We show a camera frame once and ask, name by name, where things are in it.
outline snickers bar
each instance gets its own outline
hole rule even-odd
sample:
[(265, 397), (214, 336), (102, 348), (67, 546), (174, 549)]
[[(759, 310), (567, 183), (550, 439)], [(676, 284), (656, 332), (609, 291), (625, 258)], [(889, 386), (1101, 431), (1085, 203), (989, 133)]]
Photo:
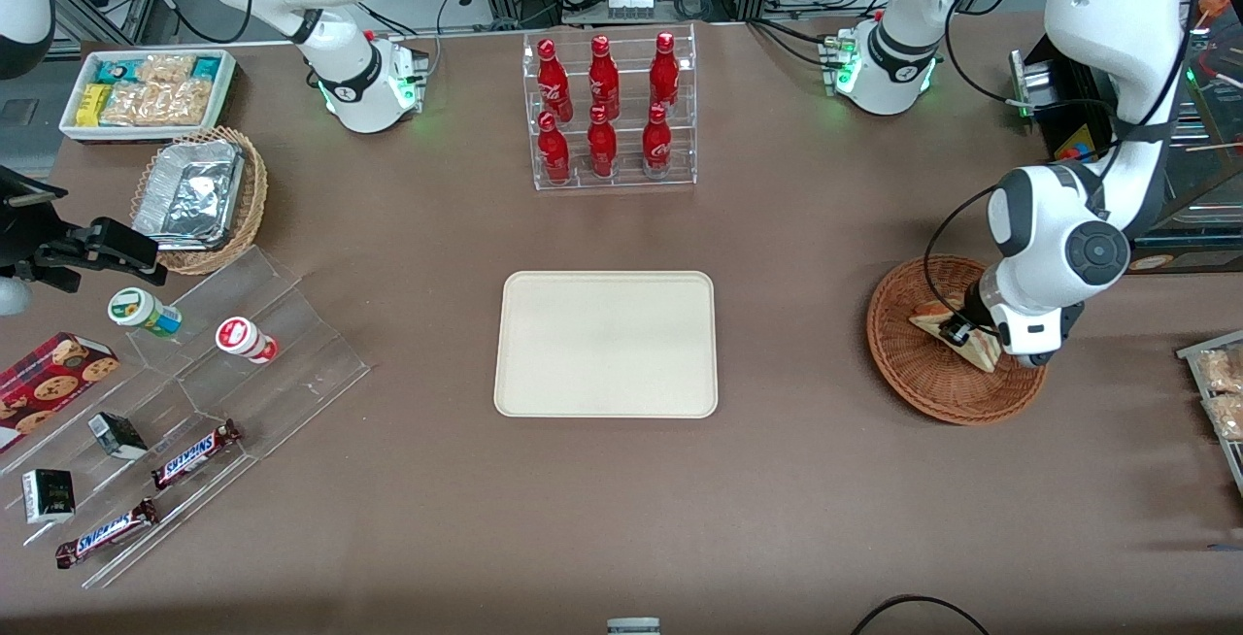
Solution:
[(155, 480), (155, 490), (168, 488), (189, 477), (201, 464), (208, 462), (208, 459), (219, 454), (225, 446), (239, 439), (241, 439), (241, 432), (234, 426), (232, 420), (225, 420), (225, 423), (214, 427), (211, 432), (204, 436), (201, 441), (191, 445), (185, 452), (164, 464), (164, 467), (153, 470), (152, 478)]
[(56, 568), (68, 569), (85, 560), (94, 550), (118, 543), (121, 538), (157, 523), (159, 523), (159, 514), (155, 513), (155, 505), (148, 497), (128, 513), (118, 516), (77, 541), (62, 543), (61, 547), (56, 548)]

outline small plastic bottle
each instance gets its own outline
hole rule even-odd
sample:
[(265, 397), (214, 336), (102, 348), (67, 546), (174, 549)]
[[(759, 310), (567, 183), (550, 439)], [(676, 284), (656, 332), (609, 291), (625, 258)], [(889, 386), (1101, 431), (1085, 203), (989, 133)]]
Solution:
[(670, 140), (672, 133), (665, 122), (665, 104), (651, 104), (648, 126), (643, 129), (643, 171), (648, 179), (660, 180), (669, 175)]
[(230, 317), (216, 329), (216, 344), (221, 352), (234, 353), (255, 364), (264, 364), (276, 358), (281, 345), (264, 334), (252, 321), (245, 317)]
[(609, 114), (603, 104), (592, 107), (592, 126), (587, 129), (587, 144), (592, 149), (592, 171), (600, 179), (612, 179), (618, 158), (618, 134), (609, 124)]
[(551, 112), (539, 113), (539, 158), (543, 162), (544, 174), (554, 184), (564, 184), (569, 180), (569, 144), (566, 137), (557, 130), (557, 119)]
[(656, 34), (656, 58), (651, 61), (650, 81), (651, 103), (674, 108), (677, 104), (677, 58), (674, 56), (674, 34), (667, 30)]
[(587, 72), (592, 83), (592, 104), (602, 104), (609, 121), (617, 121), (622, 114), (622, 81), (618, 77), (618, 65), (609, 52), (609, 39), (604, 35), (592, 37), (592, 68)]
[(539, 56), (539, 96), (544, 109), (554, 113), (557, 121), (571, 122), (574, 117), (574, 104), (569, 99), (569, 77), (557, 60), (557, 46), (549, 39), (543, 39), (536, 46)]
[(181, 328), (181, 312), (142, 288), (124, 288), (108, 299), (108, 317), (122, 327), (137, 327), (167, 339)]

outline wicker basket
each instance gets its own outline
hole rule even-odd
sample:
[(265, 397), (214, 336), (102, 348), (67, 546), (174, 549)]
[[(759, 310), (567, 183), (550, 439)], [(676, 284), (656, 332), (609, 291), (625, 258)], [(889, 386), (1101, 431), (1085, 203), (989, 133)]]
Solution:
[[(255, 241), (259, 232), (259, 224), (264, 219), (264, 201), (267, 198), (267, 169), (264, 167), (264, 158), (259, 157), (255, 145), (246, 139), (241, 132), (229, 129), (229, 127), (213, 127), (211, 130), (200, 130), (173, 140), (181, 143), (208, 143), (208, 140), (230, 140), (239, 144), (246, 153), (246, 165), (241, 175), (241, 196), (234, 209), (232, 236), (225, 246), (216, 251), (160, 251), (159, 263), (185, 276), (205, 276), (232, 263)], [(147, 179), (150, 179), (152, 167), (155, 158), (147, 162), (147, 171), (138, 179), (138, 189), (133, 201), (129, 203), (129, 220), (138, 215), (138, 205), (147, 193)]]
[[(962, 293), (984, 267), (972, 260), (936, 255), (932, 282), (946, 296)], [(868, 344), (889, 385), (929, 416), (951, 424), (993, 424), (1018, 414), (1044, 384), (1045, 369), (1023, 368), (1002, 354), (994, 373), (971, 365), (950, 344), (910, 322), (911, 312), (933, 299), (922, 260), (910, 260), (881, 280), (868, 306)]]

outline cookie box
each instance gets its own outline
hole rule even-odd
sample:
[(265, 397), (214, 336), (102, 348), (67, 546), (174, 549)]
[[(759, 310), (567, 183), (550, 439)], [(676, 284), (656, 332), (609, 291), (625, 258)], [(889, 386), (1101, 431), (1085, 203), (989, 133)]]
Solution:
[(119, 367), (111, 348), (62, 331), (0, 373), (0, 454)]
[[(137, 60), (149, 52), (162, 52), (162, 55), (198, 56), (199, 60), (220, 60), (214, 81), (211, 83), (211, 96), (208, 99), (208, 109), (203, 114), (203, 122), (198, 126), (155, 126), (155, 127), (82, 127), (77, 126), (77, 109), (82, 103), (82, 96), (87, 87), (96, 82), (99, 68), (103, 65), (114, 65), (122, 60)], [(226, 51), (219, 47), (144, 47), (138, 51), (98, 51), (91, 52), (82, 60), (82, 68), (78, 78), (73, 83), (73, 92), (68, 103), (65, 104), (65, 113), (61, 114), (61, 132), (78, 143), (152, 143), (152, 140), (168, 140), (189, 135), (196, 130), (210, 130), (216, 127), (220, 113), (225, 107), (229, 96), (229, 86), (232, 82), (236, 61)]]

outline small black box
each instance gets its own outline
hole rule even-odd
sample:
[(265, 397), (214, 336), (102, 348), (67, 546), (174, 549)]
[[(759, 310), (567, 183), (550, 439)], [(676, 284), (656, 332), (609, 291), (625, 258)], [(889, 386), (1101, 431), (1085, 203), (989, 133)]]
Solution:
[(21, 476), (26, 523), (61, 523), (73, 518), (73, 478), (67, 470), (31, 470)]
[(88, 424), (91, 432), (94, 434), (94, 440), (109, 456), (121, 460), (138, 460), (147, 454), (147, 444), (134, 431), (134, 425), (129, 424), (128, 419), (102, 411), (92, 416)]

